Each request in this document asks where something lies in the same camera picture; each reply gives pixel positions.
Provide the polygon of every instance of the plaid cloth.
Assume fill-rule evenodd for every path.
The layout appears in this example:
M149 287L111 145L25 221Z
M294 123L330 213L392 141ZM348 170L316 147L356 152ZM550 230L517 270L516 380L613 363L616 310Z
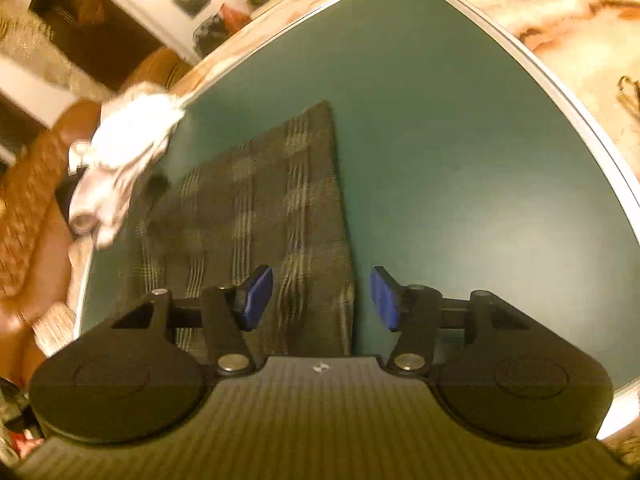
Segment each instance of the plaid cloth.
M130 202L118 304L161 286L195 298L268 264L273 295L258 328L245 334L256 360L350 354L353 277L334 149L331 112L320 103L175 186L158 166L148 168ZM178 330L177 343L205 361L201 330Z

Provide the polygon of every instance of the beige marble surface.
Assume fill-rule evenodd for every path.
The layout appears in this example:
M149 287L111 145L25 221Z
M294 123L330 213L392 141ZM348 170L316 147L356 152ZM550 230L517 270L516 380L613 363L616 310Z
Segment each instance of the beige marble surface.
M213 51L175 88L196 91L329 0L281 0ZM640 0L468 0L531 49L582 100L640 178L640 122L616 83L640 78Z

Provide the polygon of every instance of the brown leather chair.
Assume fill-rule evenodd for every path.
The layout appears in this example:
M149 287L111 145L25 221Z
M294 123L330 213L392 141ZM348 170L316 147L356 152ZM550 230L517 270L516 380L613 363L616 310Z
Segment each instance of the brown leather chair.
M188 68L161 48L124 88L149 81L170 89ZM32 327L54 303L66 301L70 281L72 238L54 192L66 173L69 146L91 139L99 123L100 104L77 102L0 180L0 377L18 386L45 359Z

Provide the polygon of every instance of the green tabletop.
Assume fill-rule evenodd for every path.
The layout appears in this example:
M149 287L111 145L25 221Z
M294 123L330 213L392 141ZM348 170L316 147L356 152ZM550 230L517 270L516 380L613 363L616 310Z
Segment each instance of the green tabletop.
M341 0L190 104L162 165L177 180L328 100L358 283L356 353L387 354L395 341L368 291L370 268L384 265L451 298L493 291L620 387L640 375L640 247L535 70L446 0ZM82 330L106 316L123 250L94 254Z

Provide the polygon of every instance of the white garment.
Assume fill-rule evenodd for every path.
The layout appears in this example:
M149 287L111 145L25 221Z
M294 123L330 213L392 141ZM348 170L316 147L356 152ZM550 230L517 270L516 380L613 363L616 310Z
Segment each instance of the white garment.
M92 232L98 248L113 242L136 178L164 153L173 127L184 116L174 96L139 89L103 106L91 143L77 141L69 149L70 170L88 167L71 199L69 225L81 235Z

